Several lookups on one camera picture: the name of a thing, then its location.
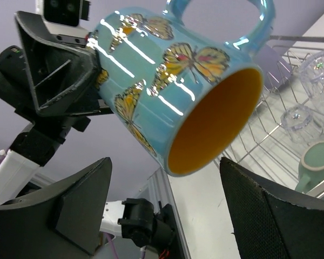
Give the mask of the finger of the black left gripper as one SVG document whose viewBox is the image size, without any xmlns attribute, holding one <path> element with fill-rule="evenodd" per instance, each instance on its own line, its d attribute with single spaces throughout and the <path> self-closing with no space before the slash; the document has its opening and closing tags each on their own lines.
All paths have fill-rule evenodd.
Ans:
<svg viewBox="0 0 324 259">
<path fill-rule="evenodd" d="M 57 41 L 40 15 L 18 11 L 15 22 L 37 114 L 51 117 L 98 113 L 99 94 L 94 87 L 100 73 L 97 54 Z"/>
</svg>

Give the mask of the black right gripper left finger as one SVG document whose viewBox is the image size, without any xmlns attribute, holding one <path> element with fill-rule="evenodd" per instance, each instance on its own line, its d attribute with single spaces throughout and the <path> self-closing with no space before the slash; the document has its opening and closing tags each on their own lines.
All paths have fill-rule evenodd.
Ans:
<svg viewBox="0 0 324 259">
<path fill-rule="evenodd" d="M 111 173 L 111 159 L 102 158 L 0 205 L 0 258 L 91 258 Z"/>
</svg>

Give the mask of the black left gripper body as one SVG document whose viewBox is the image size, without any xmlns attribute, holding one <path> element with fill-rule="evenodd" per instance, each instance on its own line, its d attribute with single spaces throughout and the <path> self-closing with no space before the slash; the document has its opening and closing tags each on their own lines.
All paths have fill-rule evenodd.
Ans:
<svg viewBox="0 0 324 259">
<path fill-rule="evenodd" d="M 29 121 L 10 145 L 10 150 L 40 166 L 46 165 L 54 156 L 70 129 L 84 132 L 91 116 L 112 113 L 107 105 L 99 103 L 100 111 L 90 115 L 43 117 L 37 114 L 26 73 L 25 55 L 14 45 L 0 53 L 0 99 Z"/>
</svg>

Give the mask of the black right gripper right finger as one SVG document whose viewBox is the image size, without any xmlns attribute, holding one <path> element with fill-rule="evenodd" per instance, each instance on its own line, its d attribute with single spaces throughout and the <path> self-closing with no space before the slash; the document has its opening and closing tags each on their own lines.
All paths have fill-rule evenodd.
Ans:
<svg viewBox="0 0 324 259">
<path fill-rule="evenodd" d="M 241 258 L 324 258 L 324 200 L 226 157 L 219 170 Z"/>
</svg>

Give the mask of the blue butterfly mug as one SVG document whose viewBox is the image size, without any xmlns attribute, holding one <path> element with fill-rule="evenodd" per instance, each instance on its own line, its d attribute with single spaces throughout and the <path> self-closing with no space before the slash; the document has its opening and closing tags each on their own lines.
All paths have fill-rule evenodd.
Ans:
<svg viewBox="0 0 324 259">
<path fill-rule="evenodd" d="M 271 35 L 275 6 L 253 5 L 256 27 L 224 43 L 185 27 L 188 1 L 167 1 L 161 15 L 115 11 L 89 37 L 101 98 L 167 174 L 186 176 L 212 162 L 255 110 L 264 73 L 252 59 Z"/>
</svg>

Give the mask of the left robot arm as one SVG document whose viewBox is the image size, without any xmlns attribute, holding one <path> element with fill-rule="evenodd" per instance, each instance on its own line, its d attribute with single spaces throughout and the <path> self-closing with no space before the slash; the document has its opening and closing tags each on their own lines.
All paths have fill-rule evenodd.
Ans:
<svg viewBox="0 0 324 259">
<path fill-rule="evenodd" d="M 111 113 L 99 95 L 99 54 L 90 46 L 98 30 L 56 35 L 42 15 L 25 11 L 15 22 L 21 45 L 0 54 L 0 99 L 29 123 L 1 151 L 0 205 L 51 160 L 71 129 L 83 132 L 92 116 Z"/>
</svg>

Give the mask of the small green teal cup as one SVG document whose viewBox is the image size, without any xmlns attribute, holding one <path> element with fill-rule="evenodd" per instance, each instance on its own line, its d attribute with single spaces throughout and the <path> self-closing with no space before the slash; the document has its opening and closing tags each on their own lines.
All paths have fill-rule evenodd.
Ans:
<svg viewBox="0 0 324 259">
<path fill-rule="evenodd" d="M 324 141 L 312 143 L 301 156 L 297 192 L 307 193 L 324 180 Z"/>
</svg>

